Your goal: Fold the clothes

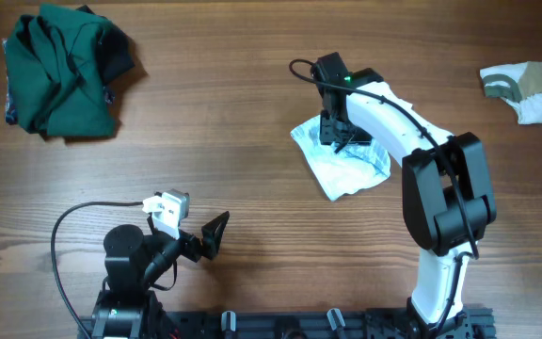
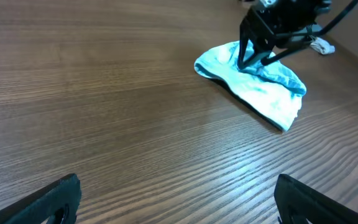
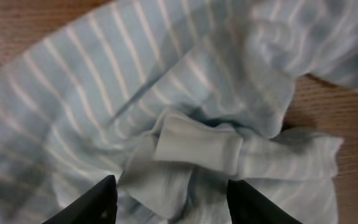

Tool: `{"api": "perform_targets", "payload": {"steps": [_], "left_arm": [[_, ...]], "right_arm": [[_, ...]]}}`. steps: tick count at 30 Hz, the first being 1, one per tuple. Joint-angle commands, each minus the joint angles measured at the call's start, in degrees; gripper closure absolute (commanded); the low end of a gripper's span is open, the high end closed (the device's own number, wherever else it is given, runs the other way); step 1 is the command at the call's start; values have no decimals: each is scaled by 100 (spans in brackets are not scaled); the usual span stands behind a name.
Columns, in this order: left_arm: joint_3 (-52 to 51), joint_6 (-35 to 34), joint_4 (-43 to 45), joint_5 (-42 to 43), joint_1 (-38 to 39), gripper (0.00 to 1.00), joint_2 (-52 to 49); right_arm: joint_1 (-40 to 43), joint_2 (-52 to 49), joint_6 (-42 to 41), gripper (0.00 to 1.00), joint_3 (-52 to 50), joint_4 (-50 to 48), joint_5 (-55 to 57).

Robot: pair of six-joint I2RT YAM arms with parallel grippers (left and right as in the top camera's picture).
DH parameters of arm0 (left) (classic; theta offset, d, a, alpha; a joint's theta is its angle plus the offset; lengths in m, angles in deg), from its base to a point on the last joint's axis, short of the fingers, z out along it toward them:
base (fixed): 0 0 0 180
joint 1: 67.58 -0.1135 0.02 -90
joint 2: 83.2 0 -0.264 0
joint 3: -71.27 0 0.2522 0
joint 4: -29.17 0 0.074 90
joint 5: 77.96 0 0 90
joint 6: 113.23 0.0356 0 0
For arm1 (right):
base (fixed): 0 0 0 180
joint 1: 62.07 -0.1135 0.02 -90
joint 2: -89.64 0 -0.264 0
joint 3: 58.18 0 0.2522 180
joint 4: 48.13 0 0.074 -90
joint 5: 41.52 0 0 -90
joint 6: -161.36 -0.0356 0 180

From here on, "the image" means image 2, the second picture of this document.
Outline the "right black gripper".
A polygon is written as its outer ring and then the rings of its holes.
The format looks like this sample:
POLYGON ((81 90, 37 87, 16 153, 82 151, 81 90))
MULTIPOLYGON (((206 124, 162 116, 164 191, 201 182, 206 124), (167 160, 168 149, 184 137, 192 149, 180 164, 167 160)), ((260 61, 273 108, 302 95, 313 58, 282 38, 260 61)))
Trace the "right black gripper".
POLYGON ((330 10, 327 0, 252 1, 240 24, 238 68, 244 70, 258 61, 267 66, 306 49, 313 37, 331 29, 316 23, 330 10), (274 47, 286 50, 268 57, 274 47))

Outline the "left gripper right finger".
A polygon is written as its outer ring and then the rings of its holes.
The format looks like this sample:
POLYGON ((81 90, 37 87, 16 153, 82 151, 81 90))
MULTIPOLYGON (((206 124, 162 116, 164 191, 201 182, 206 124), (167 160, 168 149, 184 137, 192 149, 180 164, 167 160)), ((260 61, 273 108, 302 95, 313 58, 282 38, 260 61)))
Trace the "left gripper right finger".
POLYGON ((287 174, 280 174, 274 191, 280 224, 358 224, 358 213, 287 174))

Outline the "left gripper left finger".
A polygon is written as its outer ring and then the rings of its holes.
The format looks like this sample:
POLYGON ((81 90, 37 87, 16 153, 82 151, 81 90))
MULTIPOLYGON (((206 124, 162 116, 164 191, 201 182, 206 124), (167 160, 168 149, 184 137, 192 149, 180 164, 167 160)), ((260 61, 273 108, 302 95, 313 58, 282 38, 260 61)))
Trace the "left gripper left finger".
POLYGON ((75 223, 80 200, 80 180, 68 174, 0 210, 0 224, 75 223))

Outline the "light blue striped baby pants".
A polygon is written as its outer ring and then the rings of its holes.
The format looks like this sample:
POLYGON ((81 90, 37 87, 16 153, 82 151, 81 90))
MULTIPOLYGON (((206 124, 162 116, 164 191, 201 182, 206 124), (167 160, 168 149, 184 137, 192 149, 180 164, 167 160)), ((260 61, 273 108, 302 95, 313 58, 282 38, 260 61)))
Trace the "light blue striped baby pants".
POLYGON ((301 109, 305 84, 279 61, 263 66, 260 61, 240 69, 239 41, 209 49, 195 60, 195 72, 223 81, 240 99, 251 105, 282 131, 288 131, 301 109))

